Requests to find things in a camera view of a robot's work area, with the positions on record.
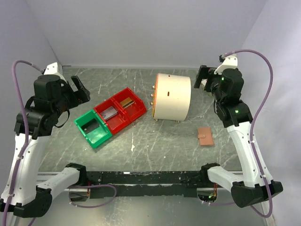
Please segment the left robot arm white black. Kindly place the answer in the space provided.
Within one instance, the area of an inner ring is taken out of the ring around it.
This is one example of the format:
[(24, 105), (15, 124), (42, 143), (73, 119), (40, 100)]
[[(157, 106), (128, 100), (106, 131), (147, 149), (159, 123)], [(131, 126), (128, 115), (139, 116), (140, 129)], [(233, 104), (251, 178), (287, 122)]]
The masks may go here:
[(74, 91), (57, 62), (40, 73), (33, 84), (34, 95), (21, 103), (16, 117), (14, 159), (0, 196), (1, 212), (20, 218), (44, 216), (52, 201), (66, 188), (82, 188), (88, 182), (86, 167), (70, 163), (51, 179), (37, 183), (42, 154), (53, 128), (61, 127), (60, 116), (90, 100), (90, 92), (78, 76), (71, 77), (77, 88)]

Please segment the green plastic bin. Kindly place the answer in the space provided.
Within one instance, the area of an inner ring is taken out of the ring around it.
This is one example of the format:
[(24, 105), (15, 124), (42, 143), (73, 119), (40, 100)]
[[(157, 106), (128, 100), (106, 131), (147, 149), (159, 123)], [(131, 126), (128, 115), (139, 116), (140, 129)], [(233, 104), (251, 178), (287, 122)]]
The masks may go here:
[(112, 137), (111, 131), (94, 110), (81, 115), (74, 123), (93, 149)]

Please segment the red plastic bin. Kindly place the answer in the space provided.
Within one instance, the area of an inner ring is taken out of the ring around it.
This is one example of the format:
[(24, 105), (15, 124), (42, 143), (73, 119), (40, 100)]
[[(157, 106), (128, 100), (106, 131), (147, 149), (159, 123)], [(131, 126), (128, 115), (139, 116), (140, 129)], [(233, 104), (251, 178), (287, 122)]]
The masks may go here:
[[(100, 115), (100, 113), (105, 109), (109, 108), (110, 106), (113, 106), (118, 111), (118, 113), (114, 117), (105, 121)], [(109, 98), (106, 101), (100, 103), (99, 105), (95, 106), (93, 110), (102, 119), (102, 121), (108, 127), (112, 135), (116, 135), (130, 124), (129, 119), (125, 115), (125, 112), (121, 109), (121, 106), (114, 101), (113, 98)]]
[(130, 88), (123, 89), (112, 98), (121, 106), (131, 123), (147, 111), (143, 101)]

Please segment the white round drawer cabinet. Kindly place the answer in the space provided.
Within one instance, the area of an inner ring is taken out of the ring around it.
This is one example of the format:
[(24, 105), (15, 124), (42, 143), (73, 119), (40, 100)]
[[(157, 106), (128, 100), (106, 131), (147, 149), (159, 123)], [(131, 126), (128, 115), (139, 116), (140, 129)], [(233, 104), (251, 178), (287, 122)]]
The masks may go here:
[(187, 76), (158, 73), (153, 86), (154, 120), (184, 121), (191, 99), (191, 80)]

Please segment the brown leather card holder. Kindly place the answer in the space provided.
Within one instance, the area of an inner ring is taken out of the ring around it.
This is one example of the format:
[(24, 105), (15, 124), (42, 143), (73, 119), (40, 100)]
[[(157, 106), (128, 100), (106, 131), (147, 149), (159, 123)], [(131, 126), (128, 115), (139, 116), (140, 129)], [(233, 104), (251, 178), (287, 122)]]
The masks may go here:
[(200, 146), (213, 146), (214, 139), (210, 127), (198, 128), (198, 139)]

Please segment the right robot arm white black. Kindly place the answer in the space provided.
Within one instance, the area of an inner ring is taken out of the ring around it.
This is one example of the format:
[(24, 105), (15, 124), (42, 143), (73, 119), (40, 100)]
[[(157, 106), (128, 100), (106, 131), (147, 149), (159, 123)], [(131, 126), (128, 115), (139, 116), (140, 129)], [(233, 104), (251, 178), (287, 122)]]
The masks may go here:
[(244, 208), (260, 202), (272, 202), (283, 191), (281, 182), (275, 181), (267, 169), (253, 131), (256, 116), (241, 97), (244, 85), (234, 53), (219, 57), (217, 68), (200, 66), (194, 88), (206, 80), (204, 90), (214, 97), (214, 110), (230, 135), (241, 164), (241, 177), (225, 170), (217, 163), (209, 163), (200, 170), (200, 183), (204, 187), (218, 184), (231, 193), (234, 203)]

